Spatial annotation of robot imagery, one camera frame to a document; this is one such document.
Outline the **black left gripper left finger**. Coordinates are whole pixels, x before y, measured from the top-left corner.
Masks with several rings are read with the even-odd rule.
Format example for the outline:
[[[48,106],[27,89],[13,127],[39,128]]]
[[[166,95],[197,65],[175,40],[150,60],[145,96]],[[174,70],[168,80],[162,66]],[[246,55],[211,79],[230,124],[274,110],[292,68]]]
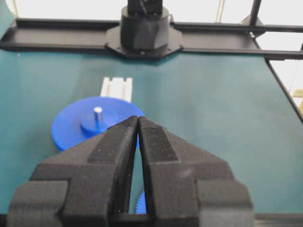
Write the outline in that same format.
[[[39,163],[14,192],[9,227],[106,227],[128,211],[138,117]]]

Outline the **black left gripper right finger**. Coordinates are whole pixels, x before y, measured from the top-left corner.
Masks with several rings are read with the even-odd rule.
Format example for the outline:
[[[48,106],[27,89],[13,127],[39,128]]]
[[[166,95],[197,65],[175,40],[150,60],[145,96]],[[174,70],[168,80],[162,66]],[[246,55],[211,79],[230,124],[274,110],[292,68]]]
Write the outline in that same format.
[[[249,190],[229,164],[140,117],[147,212],[157,227],[251,227]]]

